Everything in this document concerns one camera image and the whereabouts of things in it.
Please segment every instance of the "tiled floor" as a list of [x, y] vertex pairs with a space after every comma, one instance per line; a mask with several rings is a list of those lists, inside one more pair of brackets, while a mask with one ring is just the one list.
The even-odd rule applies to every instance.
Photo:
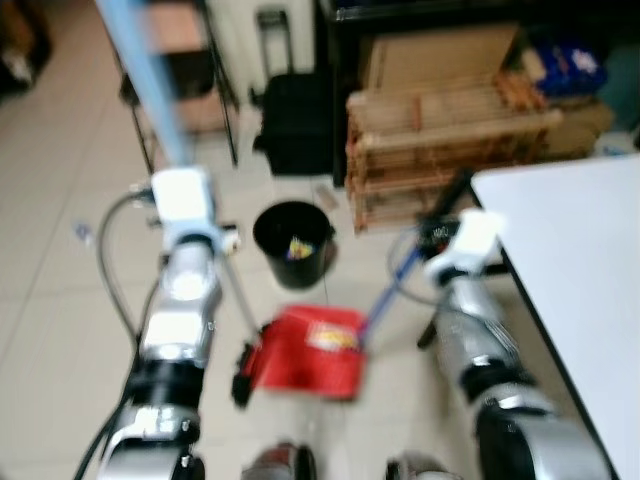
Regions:
[[[128, 111], [116, 96], [109, 44], [92, 3], [57, 2], [56, 50], [37, 87], [0, 106], [0, 478], [70, 478], [85, 446], [114, 404], [130, 351], [100, 285], [92, 247], [73, 234], [77, 221], [94, 229], [107, 205], [144, 180]], [[243, 129], [255, 125], [251, 114]], [[346, 199], [329, 213], [337, 230], [337, 261], [325, 280], [304, 293], [279, 288], [250, 235], [258, 213], [282, 198], [315, 201], [328, 178], [271, 179], [266, 161], [240, 145], [233, 170], [226, 144], [209, 140], [198, 160], [215, 174], [220, 217], [244, 229], [234, 257], [246, 293], [263, 321], [288, 302], [367, 309], [386, 283], [384, 254], [394, 232], [356, 238]], [[131, 211], [113, 238], [114, 262], [132, 308], [139, 311], [155, 275], [158, 232], [149, 212]], [[491, 281], [527, 341], [523, 350], [544, 371], [548, 355], [517, 293], [506, 279]], [[301, 396], [258, 393], [247, 412], [229, 398], [234, 361], [246, 332], [226, 298], [202, 400], [198, 449], [212, 476], [239, 478], [258, 449], [281, 438], [309, 442], [322, 478], [381, 478], [385, 459], [406, 448], [437, 455], [478, 478], [469, 434], [430, 353], [414, 342], [429, 318], [424, 307], [399, 300], [371, 344], [368, 374], [357, 402], [325, 404]], [[555, 398], [562, 385], [543, 379]]]

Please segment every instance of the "black cable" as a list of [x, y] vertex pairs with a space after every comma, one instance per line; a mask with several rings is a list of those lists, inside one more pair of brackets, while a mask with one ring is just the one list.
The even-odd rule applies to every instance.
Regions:
[[117, 214], [130, 203], [151, 198], [151, 190], [145, 189], [140, 191], [127, 192], [125, 195], [116, 200], [111, 205], [111, 207], [109, 207], [109, 210], [102, 219], [100, 228], [98, 229], [98, 236], [96, 240], [98, 271], [100, 272], [100, 278], [102, 279], [102, 283], [104, 284], [107, 294], [109, 295], [109, 298], [113, 303], [114, 308], [116, 309], [118, 317], [120, 318], [120, 321], [122, 322], [122, 325], [124, 326], [127, 332], [127, 336], [129, 337], [131, 345], [134, 349], [137, 349], [136, 330], [133, 326], [133, 322], [131, 321], [129, 308], [127, 307], [126, 302], [123, 299], [122, 294], [120, 293], [118, 282], [116, 281], [115, 276], [109, 268], [109, 258], [106, 245], [111, 226]]
[[100, 224], [100, 228], [98, 230], [96, 248], [97, 248], [98, 269], [100, 271], [100, 277], [102, 278], [102, 282], [105, 286], [105, 289], [107, 290], [109, 298], [111, 299], [113, 306], [116, 309], [116, 312], [118, 313], [118, 317], [120, 318], [127, 332], [127, 336], [132, 342], [133, 358], [131, 360], [131, 365], [129, 366], [129, 373], [127, 374], [126, 381], [122, 389], [122, 394], [118, 401], [118, 405], [116, 405], [113, 412], [111, 412], [109, 417], [107, 417], [102, 427], [100, 428], [100, 430], [98, 430], [93, 440], [91, 441], [91, 444], [85, 451], [82, 457], [82, 460], [78, 465], [76, 473], [73, 476], [74, 480], [82, 480], [82, 478], [84, 477], [87, 471], [87, 468], [89, 467], [89, 463], [91, 463], [91, 459], [93, 458], [96, 450], [100, 446], [100, 443], [105, 438], [108, 439], [111, 437], [113, 430], [116, 426], [116, 421], [120, 416], [122, 409], [124, 408], [124, 406], [127, 404], [127, 401], [129, 400], [131, 378], [133, 377], [133, 374], [137, 371], [138, 365], [140, 363], [140, 341], [142, 338], [142, 334], [146, 328], [146, 325], [149, 321], [149, 313], [151, 310], [151, 305], [158, 291], [160, 280], [156, 279], [156, 281], [153, 283], [153, 286], [151, 287], [151, 289], [149, 290], [149, 293], [145, 298], [144, 306], [142, 308], [140, 328], [138, 332], [135, 333], [133, 322], [131, 321], [131, 317], [128, 313], [128, 309], [126, 307], [125, 301], [119, 291], [117, 281], [109, 268], [109, 263], [108, 263], [109, 259], [108, 259], [108, 252], [107, 252], [106, 246], [107, 246], [107, 240], [109, 236], [108, 235], [109, 230], [113, 224], [114, 219], [116, 218], [116, 215], [125, 206], [127, 206], [130, 203], [133, 203], [138, 200], [150, 200], [150, 199], [152, 199], [152, 194], [150, 189], [145, 189], [137, 192], [135, 191], [128, 192], [127, 194], [120, 197], [111, 205], [111, 207], [105, 214]]
[[100, 430], [98, 431], [98, 433], [95, 435], [95, 437], [93, 438], [93, 440], [91, 441], [91, 444], [89, 445], [89, 447], [87, 448], [87, 450], [84, 453], [84, 456], [82, 457], [82, 461], [80, 462], [80, 465], [78, 465], [78, 469], [76, 470], [75, 475], [73, 476], [73, 480], [82, 480], [82, 478], [84, 477], [87, 468], [89, 467], [89, 463], [91, 463], [91, 459], [93, 458], [93, 456], [96, 453], [96, 450], [98, 449], [98, 447], [100, 446], [100, 443], [102, 442], [103, 439], [105, 438], [111, 438], [111, 435], [113, 433], [113, 430], [116, 426], [116, 420], [118, 419], [118, 417], [120, 416], [120, 413], [122, 412], [122, 409], [124, 408], [124, 406], [127, 404], [127, 401], [129, 400], [130, 397], [130, 384], [131, 384], [131, 378], [133, 377], [133, 374], [137, 371], [138, 369], [138, 365], [140, 363], [140, 338], [142, 337], [142, 334], [146, 328], [146, 325], [149, 321], [149, 313], [151, 310], [151, 305], [153, 304], [153, 300], [155, 298], [156, 293], [158, 292], [158, 287], [160, 286], [160, 280], [156, 279], [156, 281], [153, 283], [153, 286], [151, 287], [151, 289], [149, 290], [149, 293], [147, 293], [147, 297], [145, 298], [144, 301], [144, 307], [142, 308], [142, 318], [141, 318], [141, 325], [140, 325], [140, 330], [138, 331], [138, 334], [136, 335], [136, 349], [133, 355], [133, 359], [131, 360], [131, 365], [129, 367], [129, 373], [127, 374], [127, 380], [124, 384], [124, 387], [122, 389], [122, 395], [120, 396], [120, 400], [118, 401], [118, 405], [116, 406], [116, 408], [113, 410], [113, 412], [111, 413], [111, 415], [109, 415], [109, 417], [107, 417], [107, 419], [105, 420], [104, 424], [102, 425], [102, 427], [100, 428]]

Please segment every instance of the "trash bin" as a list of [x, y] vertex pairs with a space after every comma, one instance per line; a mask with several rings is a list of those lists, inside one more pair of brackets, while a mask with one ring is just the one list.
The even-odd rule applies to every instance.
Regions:
[[[333, 233], [322, 210], [299, 201], [272, 205], [253, 225], [253, 238], [267, 256], [276, 279], [282, 286], [293, 289], [310, 287], [322, 277], [326, 247]], [[308, 257], [287, 258], [294, 237], [313, 246]]]

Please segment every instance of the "wooden slats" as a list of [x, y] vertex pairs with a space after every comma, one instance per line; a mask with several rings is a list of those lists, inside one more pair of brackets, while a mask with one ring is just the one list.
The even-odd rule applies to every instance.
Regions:
[[562, 115], [520, 75], [458, 79], [347, 102], [347, 191], [356, 231], [412, 223], [462, 167], [533, 161]]

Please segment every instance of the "blue pole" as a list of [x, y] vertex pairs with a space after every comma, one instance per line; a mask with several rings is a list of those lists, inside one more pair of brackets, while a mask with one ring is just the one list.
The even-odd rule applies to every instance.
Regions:
[[145, 2], [96, 0], [111, 40], [155, 133], [174, 166], [191, 163], [191, 151], [173, 108], [167, 69], [151, 53], [149, 29], [143, 21]]
[[378, 297], [375, 305], [369, 312], [369, 316], [367, 317], [366, 323], [362, 326], [360, 331], [358, 332], [358, 345], [360, 348], [363, 348], [366, 345], [369, 335], [371, 331], [378, 325], [382, 316], [386, 313], [391, 305], [391, 301], [396, 293], [395, 284], [402, 283], [407, 276], [413, 270], [413, 266], [416, 264], [418, 260], [420, 260], [420, 251], [418, 248], [413, 247], [407, 256], [403, 259], [400, 266], [394, 272], [395, 281], [389, 285]]

